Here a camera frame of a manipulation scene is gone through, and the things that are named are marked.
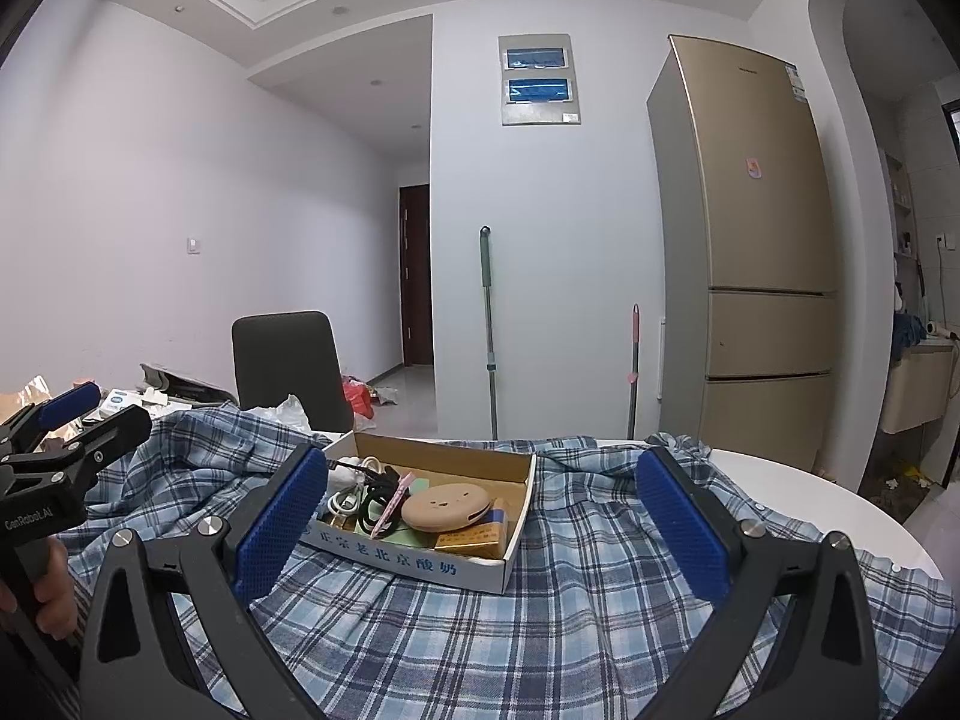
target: refrigerator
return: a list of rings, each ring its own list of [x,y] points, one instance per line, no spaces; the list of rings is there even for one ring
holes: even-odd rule
[[[647,107],[664,220],[661,429],[810,470],[832,405],[836,245],[800,74],[672,35]]]

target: mop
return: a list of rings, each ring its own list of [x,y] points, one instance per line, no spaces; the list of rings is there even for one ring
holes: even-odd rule
[[[487,305],[487,372],[490,375],[490,429],[496,440],[496,356],[493,354],[493,314],[490,305],[490,228],[480,228],[480,271]]]
[[[630,376],[630,415],[627,423],[627,440],[634,439],[634,429],[637,426],[637,379],[640,378],[640,306],[634,303],[634,366]]]

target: white box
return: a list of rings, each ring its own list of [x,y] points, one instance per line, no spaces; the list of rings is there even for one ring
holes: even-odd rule
[[[486,487],[491,498],[505,497],[507,500],[507,550],[503,560],[461,557],[379,539],[374,541],[317,519],[311,520],[301,536],[301,542],[414,579],[491,593],[503,593],[507,589],[520,547],[520,533],[530,509],[536,477],[536,455],[389,439],[365,433],[347,433],[325,447],[323,454],[332,460],[347,457],[362,459],[373,455],[382,464],[393,466],[401,476],[408,470],[414,474],[421,471],[421,475],[429,475],[439,483],[466,480]]]

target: doorway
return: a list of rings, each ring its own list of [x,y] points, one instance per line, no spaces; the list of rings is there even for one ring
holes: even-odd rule
[[[403,365],[433,365],[429,184],[400,188],[400,317]]]

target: metal screw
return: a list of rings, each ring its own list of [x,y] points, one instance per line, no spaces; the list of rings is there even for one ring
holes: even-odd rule
[[[215,536],[224,527],[224,522],[219,517],[204,517],[197,525],[197,530],[201,536]]]
[[[133,541],[133,531],[131,531],[130,528],[123,528],[123,530],[114,533],[110,541],[113,542],[113,546],[115,547],[125,547]]]
[[[766,536],[767,526],[758,519],[741,519],[740,532],[744,536],[750,536],[750,538],[760,538]]]
[[[850,549],[850,539],[847,538],[846,533],[840,533],[839,531],[833,531],[827,536],[827,543],[833,549]]]

